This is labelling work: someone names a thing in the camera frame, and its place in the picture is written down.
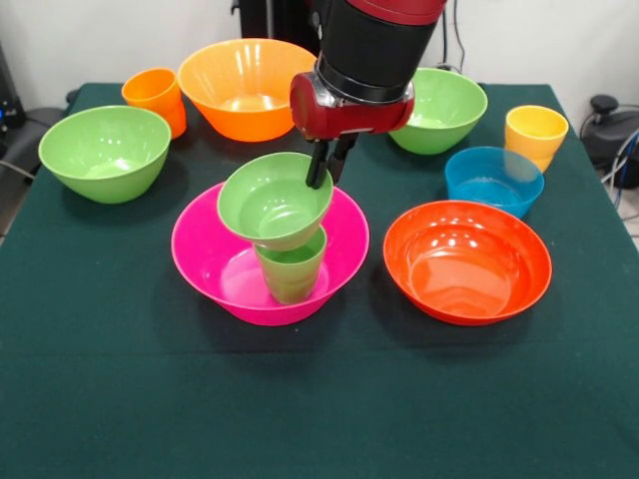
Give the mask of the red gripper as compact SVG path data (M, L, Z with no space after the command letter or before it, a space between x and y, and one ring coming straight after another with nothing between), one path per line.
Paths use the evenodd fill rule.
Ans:
M380 134L402 128L412 114L415 92L409 83L396 103L354 103L332 93L316 72L305 72L296 74L292 80L290 103L296 128L306 139L317 140L306 177L306 185L317 190L326 169L333 182L338 183L357 133ZM337 140L327 164L329 140L334 139Z

